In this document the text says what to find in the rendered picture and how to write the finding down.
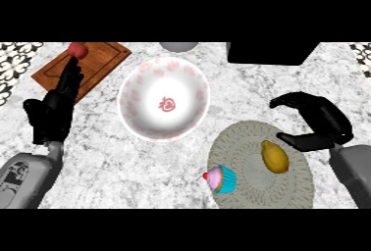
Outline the round grey object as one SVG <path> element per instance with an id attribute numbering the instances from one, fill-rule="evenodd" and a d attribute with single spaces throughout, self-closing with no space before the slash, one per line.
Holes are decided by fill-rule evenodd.
<path id="1" fill-rule="evenodd" d="M 177 53 L 190 51 L 197 45 L 197 42 L 162 42 L 163 48 Z"/>

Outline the red apple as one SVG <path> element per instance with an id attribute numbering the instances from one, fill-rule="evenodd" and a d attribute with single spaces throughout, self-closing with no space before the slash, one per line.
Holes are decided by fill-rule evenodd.
<path id="1" fill-rule="evenodd" d="M 82 43 L 73 42 L 69 46 L 69 54 L 72 57 L 83 60 L 89 54 L 89 49 Z"/>

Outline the yellow lemon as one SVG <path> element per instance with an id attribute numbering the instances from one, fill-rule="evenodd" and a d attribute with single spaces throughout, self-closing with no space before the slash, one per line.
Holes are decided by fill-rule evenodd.
<path id="1" fill-rule="evenodd" d="M 289 171 L 290 161 L 283 148 L 265 140 L 261 144 L 261 154 L 267 168 L 276 174 L 286 173 Z"/>

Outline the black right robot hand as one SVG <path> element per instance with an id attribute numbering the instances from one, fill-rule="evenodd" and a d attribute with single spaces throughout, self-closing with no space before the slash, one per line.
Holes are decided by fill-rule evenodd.
<path id="1" fill-rule="evenodd" d="M 283 94 L 270 101 L 270 107 L 287 106 L 299 111 L 313 133 L 293 135 L 284 132 L 277 134 L 281 139 L 301 152 L 311 152 L 335 148 L 354 138 L 351 121 L 335 105 L 323 96 L 304 91 Z"/>

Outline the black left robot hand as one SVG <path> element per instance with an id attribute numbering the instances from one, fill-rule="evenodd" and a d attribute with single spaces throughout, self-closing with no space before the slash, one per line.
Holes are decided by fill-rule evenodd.
<path id="1" fill-rule="evenodd" d="M 36 145 L 44 145 L 51 141 L 63 142 L 69 136 L 83 78 L 79 59 L 72 57 L 57 87 L 48 91 L 42 100 L 24 101 L 24 110 L 35 127 Z"/>

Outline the pink cupcake with blue wrapper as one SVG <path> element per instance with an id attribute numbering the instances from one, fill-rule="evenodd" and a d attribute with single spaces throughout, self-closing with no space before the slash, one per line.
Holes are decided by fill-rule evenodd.
<path id="1" fill-rule="evenodd" d="M 233 193 L 237 189 L 237 174 L 224 165 L 213 167 L 203 174 L 203 179 L 216 194 Z"/>

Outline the black box appliance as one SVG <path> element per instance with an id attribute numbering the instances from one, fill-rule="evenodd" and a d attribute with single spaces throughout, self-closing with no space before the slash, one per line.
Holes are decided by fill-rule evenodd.
<path id="1" fill-rule="evenodd" d="M 231 64 L 301 66 L 317 49 L 318 42 L 228 42 Z"/>

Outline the round grey woven placemat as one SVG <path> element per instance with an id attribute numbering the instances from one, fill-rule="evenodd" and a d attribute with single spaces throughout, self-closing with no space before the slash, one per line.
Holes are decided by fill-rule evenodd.
<path id="1" fill-rule="evenodd" d="M 208 169 L 222 165 L 237 175 L 236 191 L 213 194 L 221 209 L 311 209 L 315 184 L 307 157 L 276 136 L 281 129 L 259 121 L 230 125 L 215 139 Z M 268 140 L 284 150 L 289 172 L 276 174 L 265 166 L 261 144 Z"/>

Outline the brown wooden cutting board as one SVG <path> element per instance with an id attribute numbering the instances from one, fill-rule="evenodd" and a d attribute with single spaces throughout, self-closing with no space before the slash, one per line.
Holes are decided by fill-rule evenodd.
<path id="1" fill-rule="evenodd" d="M 88 57 L 79 61 L 85 78 L 76 101 L 80 101 L 94 90 L 112 71 L 131 55 L 131 50 L 117 42 L 85 42 L 89 49 Z M 70 61 L 64 51 L 33 74 L 33 79 L 46 91 L 57 87 L 64 67 Z"/>

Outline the white bowl with pink print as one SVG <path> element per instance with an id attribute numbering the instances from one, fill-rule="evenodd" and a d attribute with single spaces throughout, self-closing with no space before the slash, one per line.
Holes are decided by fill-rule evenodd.
<path id="1" fill-rule="evenodd" d="M 143 140 L 171 142 L 200 126 L 211 105 L 211 85 L 185 59 L 144 62 L 128 75 L 117 94 L 117 114 Z"/>

